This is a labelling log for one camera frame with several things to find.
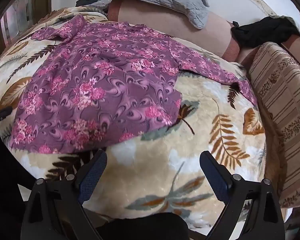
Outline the purple floral shirt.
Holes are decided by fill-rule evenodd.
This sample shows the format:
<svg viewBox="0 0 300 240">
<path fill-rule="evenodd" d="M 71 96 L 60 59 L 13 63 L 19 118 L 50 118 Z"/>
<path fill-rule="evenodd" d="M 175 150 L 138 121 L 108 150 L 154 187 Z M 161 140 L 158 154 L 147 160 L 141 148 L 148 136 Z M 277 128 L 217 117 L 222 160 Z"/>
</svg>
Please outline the purple floral shirt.
<svg viewBox="0 0 300 240">
<path fill-rule="evenodd" d="M 191 72 L 237 85 L 246 81 L 197 51 L 145 25 L 88 23 L 77 15 L 34 40 L 59 40 L 19 101 L 9 146 L 41 154 L 107 147 L 177 120 L 182 95 L 175 83 Z"/>
</svg>

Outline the black garment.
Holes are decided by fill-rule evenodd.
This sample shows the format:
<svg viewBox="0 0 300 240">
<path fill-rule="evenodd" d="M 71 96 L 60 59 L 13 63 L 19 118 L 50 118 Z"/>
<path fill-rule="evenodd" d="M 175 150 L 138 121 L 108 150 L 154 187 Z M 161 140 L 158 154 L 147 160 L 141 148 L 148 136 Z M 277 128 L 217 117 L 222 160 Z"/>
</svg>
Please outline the black garment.
<svg viewBox="0 0 300 240">
<path fill-rule="evenodd" d="M 247 25 L 235 25 L 231 32 L 243 47 L 255 48 L 266 42 L 286 42 L 292 35 L 300 36 L 297 27 L 287 18 L 265 17 Z"/>
</svg>

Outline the cream leaf-pattern fleece blanket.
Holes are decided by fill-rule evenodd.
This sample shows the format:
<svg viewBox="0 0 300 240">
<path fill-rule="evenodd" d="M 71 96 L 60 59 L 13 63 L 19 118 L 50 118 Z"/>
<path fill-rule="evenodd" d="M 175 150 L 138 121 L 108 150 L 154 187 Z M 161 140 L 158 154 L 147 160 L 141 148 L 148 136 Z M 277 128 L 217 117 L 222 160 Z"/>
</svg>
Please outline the cream leaf-pattern fleece blanket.
<svg viewBox="0 0 300 240">
<path fill-rule="evenodd" d="M 82 15 L 88 23 L 118 23 L 91 8 L 68 8 L 47 15 L 38 25 L 26 31 L 0 57 L 0 109 L 12 106 L 13 112 L 0 125 L 0 135 L 8 143 L 12 118 L 22 92 L 30 82 L 31 74 L 50 54 L 53 43 L 30 40 L 30 34 L 41 27 L 61 27 L 73 16 Z M 10 74 L 30 60 L 6 84 Z M 185 96 L 181 102 L 179 123 L 130 139 L 106 149 L 108 164 L 101 178 L 101 186 L 84 206 L 109 218 L 137 218 L 157 211 L 175 211 L 191 228 L 209 228 L 223 208 L 203 178 L 199 154 L 219 148 L 213 156 L 227 164 L 230 172 L 244 179 L 259 181 L 264 175 L 266 136 L 260 115 L 252 103 L 237 95 L 236 109 L 228 102 L 229 87 L 205 77 L 182 74 L 177 88 Z M 94 152 L 79 154 L 30 153 L 10 150 L 11 154 L 35 178 L 61 180 L 74 174 L 92 159 Z"/>
</svg>

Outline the striped beige cushion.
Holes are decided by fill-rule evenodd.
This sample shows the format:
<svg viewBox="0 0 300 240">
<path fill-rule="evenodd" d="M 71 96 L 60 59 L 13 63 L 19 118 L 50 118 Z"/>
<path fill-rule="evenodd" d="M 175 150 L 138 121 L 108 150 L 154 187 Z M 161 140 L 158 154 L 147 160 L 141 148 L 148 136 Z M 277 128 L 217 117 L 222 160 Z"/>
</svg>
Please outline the striped beige cushion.
<svg viewBox="0 0 300 240">
<path fill-rule="evenodd" d="M 300 207 L 300 64 L 281 46 L 266 42 L 249 69 L 251 85 L 279 137 L 280 204 Z"/>
</svg>

